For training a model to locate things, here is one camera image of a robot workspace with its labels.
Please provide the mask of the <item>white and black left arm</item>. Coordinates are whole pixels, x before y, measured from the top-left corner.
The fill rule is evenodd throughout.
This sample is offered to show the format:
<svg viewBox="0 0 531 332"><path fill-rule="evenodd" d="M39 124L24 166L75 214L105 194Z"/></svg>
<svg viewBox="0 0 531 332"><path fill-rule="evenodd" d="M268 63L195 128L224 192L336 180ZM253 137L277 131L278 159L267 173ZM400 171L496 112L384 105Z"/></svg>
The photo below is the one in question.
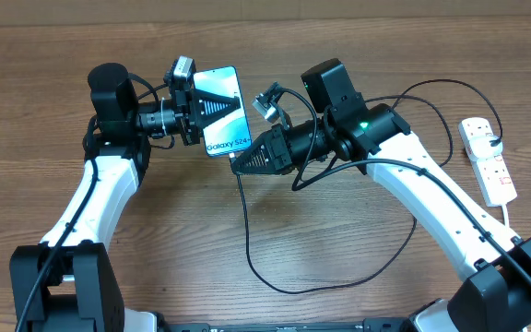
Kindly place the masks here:
<svg viewBox="0 0 531 332"><path fill-rule="evenodd" d="M165 331L162 314L128 309L108 255L117 223L143 182L161 138L203 144L210 157L239 152L252 139L237 71L199 71L178 58L155 86L106 63L88 74L95 109L83 139L81 182L62 217L9 263L19 331Z"/></svg>

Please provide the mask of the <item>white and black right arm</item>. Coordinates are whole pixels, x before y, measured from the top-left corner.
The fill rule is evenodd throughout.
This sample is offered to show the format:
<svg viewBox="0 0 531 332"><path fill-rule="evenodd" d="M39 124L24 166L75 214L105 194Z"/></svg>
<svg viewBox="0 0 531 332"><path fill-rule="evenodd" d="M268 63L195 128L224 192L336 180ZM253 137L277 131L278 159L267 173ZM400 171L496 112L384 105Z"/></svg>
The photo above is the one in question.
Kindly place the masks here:
<svg viewBox="0 0 531 332"><path fill-rule="evenodd" d="M288 125L282 111L231 162L237 176L294 173L330 159L328 174L355 167L387 189L445 252L461 286L406 318L368 319L367 331L520 331L531 324L531 237L521 238L479 206L431 158L409 124L386 103L370 107L344 65L330 59L301 77L312 119Z"/></svg>

